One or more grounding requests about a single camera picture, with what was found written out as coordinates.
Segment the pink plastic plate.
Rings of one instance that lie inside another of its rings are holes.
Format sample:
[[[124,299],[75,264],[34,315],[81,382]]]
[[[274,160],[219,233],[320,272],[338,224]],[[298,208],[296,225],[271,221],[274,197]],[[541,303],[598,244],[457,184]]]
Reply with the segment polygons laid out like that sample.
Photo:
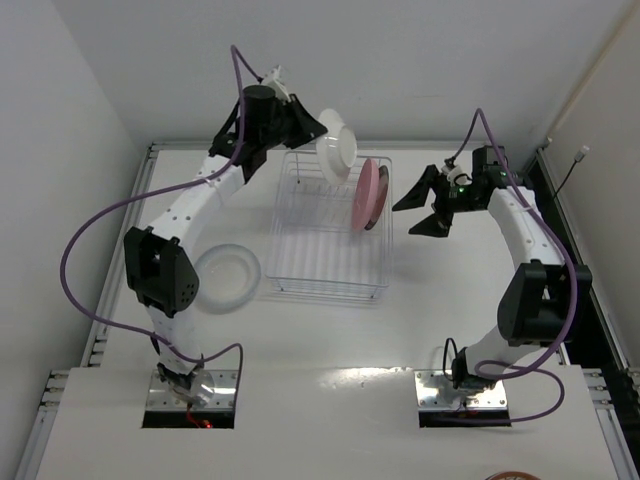
[[[374,210],[379,187],[379,167],[375,160],[365,160],[352,204],[351,227],[354,231],[364,230]]]

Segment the blue patterned rim plate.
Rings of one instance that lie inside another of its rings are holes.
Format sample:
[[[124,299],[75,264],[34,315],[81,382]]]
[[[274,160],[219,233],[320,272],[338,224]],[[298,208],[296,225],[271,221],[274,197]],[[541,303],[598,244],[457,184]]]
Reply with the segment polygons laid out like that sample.
[[[366,230],[372,230],[376,223],[379,221],[384,206],[387,200],[389,190],[389,170],[386,166],[381,165],[379,167],[379,182],[376,195],[376,202],[368,223],[365,226]]]

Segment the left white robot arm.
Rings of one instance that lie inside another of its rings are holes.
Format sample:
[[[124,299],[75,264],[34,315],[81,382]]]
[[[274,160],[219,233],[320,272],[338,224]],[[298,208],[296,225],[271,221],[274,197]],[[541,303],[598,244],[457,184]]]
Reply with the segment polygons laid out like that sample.
[[[269,150],[299,147],[327,131],[287,90],[281,67],[271,69],[260,83],[243,89],[194,186],[146,228],[126,233],[127,284],[152,320],[159,376],[178,398],[199,403],[213,386],[204,371],[192,308],[199,277],[191,255],[200,234],[266,162]]]

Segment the white bowl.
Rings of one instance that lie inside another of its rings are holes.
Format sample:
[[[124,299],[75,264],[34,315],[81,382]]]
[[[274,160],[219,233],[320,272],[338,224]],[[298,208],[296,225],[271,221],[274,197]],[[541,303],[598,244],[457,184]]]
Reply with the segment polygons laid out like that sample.
[[[197,306],[209,314],[226,314],[249,303],[261,281],[256,255],[238,244],[221,244],[203,253],[195,265],[200,286]]]
[[[331,185],[342,185],[355,164],[356,136],[336,110],[323,110],[318,120],[327,128],[327,133],[315,144],[320,170]]]

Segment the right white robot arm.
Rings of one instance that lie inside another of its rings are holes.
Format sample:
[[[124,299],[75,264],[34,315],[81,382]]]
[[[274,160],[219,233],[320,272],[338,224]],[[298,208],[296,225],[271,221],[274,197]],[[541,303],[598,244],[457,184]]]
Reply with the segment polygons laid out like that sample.
[[[516,373],[516,363],[525,356],[570,340],[592,285],[590,269],[562,253],[526,179],[506,166],[503,147],[490,146],[473,151],[471,173],[453,158],[442,167],[429,165],[392,208],[420,208],[433,193],[432,214],[409,230],[433,238],[448,236],[455,214],[486,211],[511,255],[514,274],[499,301],[496,327],[453,359],[456,389],[490,388]]]

